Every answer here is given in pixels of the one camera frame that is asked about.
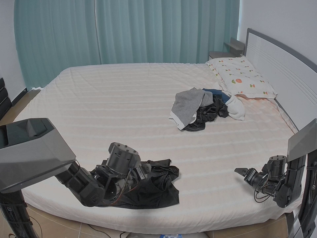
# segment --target nightstand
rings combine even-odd
[[[224,42],[226,46],[229,46],[229,52],[221,52],[221,51],[209,51],[209,59],[213,58],[237,58],[243,54],[244,51],[244,43],[237,41],[234,38],[230,39],[230,42]]]

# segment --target gray cloth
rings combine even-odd
[[[202,89],[194,87],[188,91],[177,93],[169,120],[175,122],[179,129],[183,129],[195,121],[194,115],[199,107],[205,107],[212,103],[212,93]]]

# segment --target white label sticker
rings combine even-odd
[[[137,167],[136,170],[137,170],[137,172],[138,172],[138,174],[139,174],[141,180],[145,179],[145,176],[144,176],[144,174],[143,174],[141,168],[140,168],[140,167]]]
[[[252,176],[253,176],[255,173],[256,173],[256,170],[254,169],[254,170],[252,171],[251,175],[249,175],[249,177],[248,177],[248,181],[250,181],[250,180],[251,180]]]

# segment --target pillow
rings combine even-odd
[[[248,98],[274,99],[276,92],[246,57],[214,58],[206,62],[218,78],[220,85],[233,95]]]

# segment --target bed sheet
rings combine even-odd
[[[170,158],[180,169],[173,182],[180,204],[88,208],[54,177],[23,189],[26,202],[63,218],[144,234],[223,229],[291,212],[301,197],[286,208],[272,200],[258,204],[252,188],[234,173],[237,167],[260,171],[269,157],[287,154],[293,132],[274,102],[238,97],[245,121],[218,117],[199,132],[180,131],[168,121],[176,93],[215,83],[206,64],[109,64],[62,71],[16,120],[48,117],[87,170],[109,156],[114,141],[136,149],[142,161]]]

